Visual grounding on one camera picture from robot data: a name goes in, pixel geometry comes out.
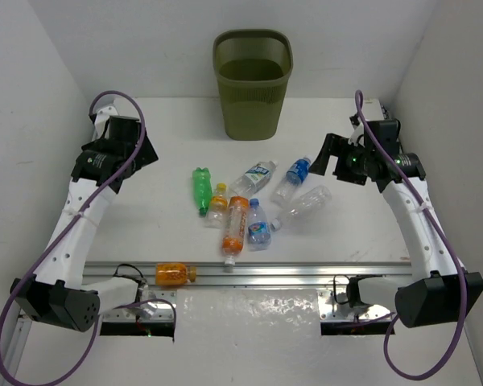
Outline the clear crushed plastic bottle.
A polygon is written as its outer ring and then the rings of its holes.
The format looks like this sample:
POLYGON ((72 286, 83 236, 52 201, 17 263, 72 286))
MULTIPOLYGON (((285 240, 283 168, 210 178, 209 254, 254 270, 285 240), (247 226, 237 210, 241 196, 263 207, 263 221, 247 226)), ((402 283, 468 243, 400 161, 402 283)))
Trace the clear crushed plastic bottle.
POLYGON ((331 192, 326 186, 314 187, 297 199, 287 203, 270 222, 270 228, 278 231, 285 226, 297 223, 299 220, 305 220, 323 209, 331 198, 331 192))

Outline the green crushed plastic bottle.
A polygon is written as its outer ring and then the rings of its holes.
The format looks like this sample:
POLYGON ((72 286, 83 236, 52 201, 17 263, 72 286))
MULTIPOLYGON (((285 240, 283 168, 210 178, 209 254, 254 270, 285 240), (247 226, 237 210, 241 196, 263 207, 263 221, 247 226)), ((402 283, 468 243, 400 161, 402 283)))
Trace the green crushed plastic bottle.
POLYGON ((213 197, 211 174, 208 168, 197 167, 192 172, 193 199, 201 217, 205 217, 213 197))

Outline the blue label water bottle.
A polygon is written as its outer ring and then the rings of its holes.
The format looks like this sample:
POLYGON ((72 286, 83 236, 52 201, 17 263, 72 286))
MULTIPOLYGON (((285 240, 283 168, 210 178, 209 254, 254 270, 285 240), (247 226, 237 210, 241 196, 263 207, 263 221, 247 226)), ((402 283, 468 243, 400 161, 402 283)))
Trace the blue label water bottle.
POLYGON ((295 161, 287 170, 278 186, 270 196, 270 201, 284 207, 303 184, 309 174, 312 161, 305 156, 295 161))

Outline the clear white label bottle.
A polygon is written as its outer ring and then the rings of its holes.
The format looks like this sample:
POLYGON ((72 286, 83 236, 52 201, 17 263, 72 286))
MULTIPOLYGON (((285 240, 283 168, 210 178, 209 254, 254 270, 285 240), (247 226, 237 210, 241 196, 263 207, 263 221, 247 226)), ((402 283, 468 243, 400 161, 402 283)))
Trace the clear white label bottle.
POLYGON ((228 196, 250 199, 267 185, 278 166, 277 161, 258 162, 229 185, 228 196))

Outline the small yellow cap bottle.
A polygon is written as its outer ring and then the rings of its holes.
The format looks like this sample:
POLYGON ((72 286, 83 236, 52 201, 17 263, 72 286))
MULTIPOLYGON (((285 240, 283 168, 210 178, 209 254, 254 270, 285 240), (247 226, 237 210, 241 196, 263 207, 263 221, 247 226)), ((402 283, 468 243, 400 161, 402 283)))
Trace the small yellow cap bottle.
POLYGON ((207 228, 222 228, 228 207, 226 192, 227 186, 224 183, 216 185, 205 217, 204 224, 207 228))

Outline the tall orange label bottle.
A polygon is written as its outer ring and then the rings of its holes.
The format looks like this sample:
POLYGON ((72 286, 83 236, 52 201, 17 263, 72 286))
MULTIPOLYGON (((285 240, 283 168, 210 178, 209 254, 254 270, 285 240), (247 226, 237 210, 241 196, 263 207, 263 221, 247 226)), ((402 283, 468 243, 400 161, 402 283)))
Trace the tall orange label bottle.
POLYGON ((233 196, 230 199, 221 244, 227 270, 233 269, 238 255, 243 250, 248 210, 248 199, 241 196, 233 196))

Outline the blue cap water bottle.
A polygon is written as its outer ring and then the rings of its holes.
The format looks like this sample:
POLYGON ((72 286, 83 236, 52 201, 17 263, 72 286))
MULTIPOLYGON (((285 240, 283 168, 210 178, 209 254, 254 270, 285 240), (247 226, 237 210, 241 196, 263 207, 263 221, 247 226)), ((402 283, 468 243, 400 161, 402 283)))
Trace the blue cap water bottle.
POLYGON ((270 226, 258 199, 250 199, 248 213, 248 244, 253 251, 268 249, 271 243, 270 226))

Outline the small orange juice bottle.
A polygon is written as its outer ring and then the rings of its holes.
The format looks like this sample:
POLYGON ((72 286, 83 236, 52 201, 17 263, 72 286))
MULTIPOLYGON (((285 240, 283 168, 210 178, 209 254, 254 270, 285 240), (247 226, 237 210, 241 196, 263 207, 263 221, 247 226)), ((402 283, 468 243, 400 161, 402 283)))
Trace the small orange juice bottle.
POLYGON ((196 267, 179 262, 158 263, 155 266, 155 284, 162 287, 180 286, 196 280, 196 267))

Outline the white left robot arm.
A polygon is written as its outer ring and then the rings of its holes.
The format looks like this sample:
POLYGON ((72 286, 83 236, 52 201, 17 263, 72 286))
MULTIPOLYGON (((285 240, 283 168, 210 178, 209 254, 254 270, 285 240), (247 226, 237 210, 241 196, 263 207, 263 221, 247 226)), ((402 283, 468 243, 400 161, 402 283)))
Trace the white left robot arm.
POLYGON ((101 135, 82 146, 71 173, 68 196, 42 261, 10 293, 35 322, 85 332, 100 316, 135 303, 145 280, 115 273, 92 285, 83 282, 84 268, 98 226, 122 184, 156 162, 142 117, 123 117, 108 108, 90 113, 101 135))

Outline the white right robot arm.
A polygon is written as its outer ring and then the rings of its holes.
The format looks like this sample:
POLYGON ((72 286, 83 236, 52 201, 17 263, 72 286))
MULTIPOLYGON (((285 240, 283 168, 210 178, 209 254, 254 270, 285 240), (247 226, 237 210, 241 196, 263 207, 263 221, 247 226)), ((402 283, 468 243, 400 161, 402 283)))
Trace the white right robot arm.
POLYGON ((370 121, 365 133, 358 119, 351 119, 350 138, 329 133, 310 172, 324 175, 331 157, 337 159, 333 174, 340 181, 376 183, 398 222, 411 260, 411 278, 403 281, 380 275, 350 279, 347 297, 351 307, 380 305, 398 314, 408 328, 457 322, 461 310, 470 311, 483 291, 478 272, 464 272, 466 302, 460 301, 460 278, 448 248, 435 230, 426 173, 414 153, 400 150, 396 119, 370 121))

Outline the olive green plastic bin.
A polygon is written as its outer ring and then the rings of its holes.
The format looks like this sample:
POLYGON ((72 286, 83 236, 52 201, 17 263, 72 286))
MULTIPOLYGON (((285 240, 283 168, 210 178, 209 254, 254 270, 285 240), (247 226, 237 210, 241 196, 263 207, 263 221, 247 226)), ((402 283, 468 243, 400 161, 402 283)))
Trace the olive green plastic bin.
POLYGON ((213 69, 227 135, 273 137, 293 69, 289 39, 270 29, 226 31, 214 40, 213 69))

